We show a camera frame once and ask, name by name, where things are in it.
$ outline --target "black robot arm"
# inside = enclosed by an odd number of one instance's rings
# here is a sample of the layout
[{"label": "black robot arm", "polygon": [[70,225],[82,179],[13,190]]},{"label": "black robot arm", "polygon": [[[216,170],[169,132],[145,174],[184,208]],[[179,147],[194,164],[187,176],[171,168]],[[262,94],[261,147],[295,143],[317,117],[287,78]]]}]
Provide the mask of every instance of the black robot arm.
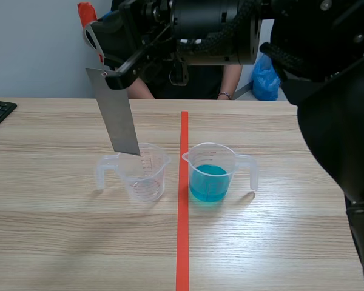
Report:
[{"label": "black robot arm", "polygon": [[187,65],[255,62],[262,19],[275,22],[260,50],[298,107],[310,151],[345,193],[364,270],[364,0],[126,0],[86,35],[119,67],[111,89],[150,81],[162,62],[185,85]]}]

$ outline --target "blue liquid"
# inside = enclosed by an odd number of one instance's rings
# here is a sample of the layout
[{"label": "blue liquid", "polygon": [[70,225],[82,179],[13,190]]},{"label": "blue liquid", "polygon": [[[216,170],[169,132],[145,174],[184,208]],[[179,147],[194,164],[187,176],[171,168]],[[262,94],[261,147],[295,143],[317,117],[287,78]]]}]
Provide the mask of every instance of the blue liquid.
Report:
[{"label": "blue liquid", "polygon": [[[197,167],[201,172],[211,175],[225,175],[226,171],[215,165],[202,165]],[[199,200],[204,202],[217,202],[225,197],[229,187],[229,177],[212,177],[194,171],[190,178],[190,191]]]}]

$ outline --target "metal scraper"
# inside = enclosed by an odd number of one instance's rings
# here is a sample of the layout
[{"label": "metal scraper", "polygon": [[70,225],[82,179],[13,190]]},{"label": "metal scraper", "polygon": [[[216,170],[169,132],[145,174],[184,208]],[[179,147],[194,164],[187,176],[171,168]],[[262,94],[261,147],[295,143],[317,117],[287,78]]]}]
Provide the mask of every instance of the metal scraper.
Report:
[{"label": "metal scraper", "polygon": [[86,72],[92,82],[113,149],[140,156],[127,90],[109,89],[103,72],[112,75],[113,71],[86,68]]}]

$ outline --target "plastic measuring cup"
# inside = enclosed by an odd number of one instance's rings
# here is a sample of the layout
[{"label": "plastic measuring cup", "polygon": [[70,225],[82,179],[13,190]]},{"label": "plastic measuring cup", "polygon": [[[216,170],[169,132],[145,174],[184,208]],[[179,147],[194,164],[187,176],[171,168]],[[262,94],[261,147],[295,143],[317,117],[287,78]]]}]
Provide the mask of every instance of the plastic measuring cup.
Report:
[{"label": "plastic measuring cup", "polygon": [[250,168],[251,189],[258,190],[256,160],[248,155],[237,155],[225,145],[199,144],[182,158],[189,163],[190,191],[201,201],[215,202],[223,199],[239,167]]},{"label": "plastic measuring cup", "polygon": [[164,192],[164,174],[171,158],[157,145],[139,144],[141,156],[104,156],[96,168],[98,189],[105,188],[105,170],[114,170],[135,200],[151,202]]}]

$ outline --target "measuring cup with blue liquid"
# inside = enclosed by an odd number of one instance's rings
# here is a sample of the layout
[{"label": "measuring cup with blue liquid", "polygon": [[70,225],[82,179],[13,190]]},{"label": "measuring cup with blue liquid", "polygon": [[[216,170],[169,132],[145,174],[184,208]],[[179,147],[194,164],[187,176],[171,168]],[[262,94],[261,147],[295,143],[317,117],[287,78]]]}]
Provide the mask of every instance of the measuring cup with blue liquid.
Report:
[{"label": "measuring cup with blue liquid", "polygon": [[223,199],[233,175],[240,168],[250,169],[250,187],[258,190],[258,164],[248,155],[237,155],[225,145],[199,144],[182,158],[189,163],[189,188],[192,194],[204,202]]}]

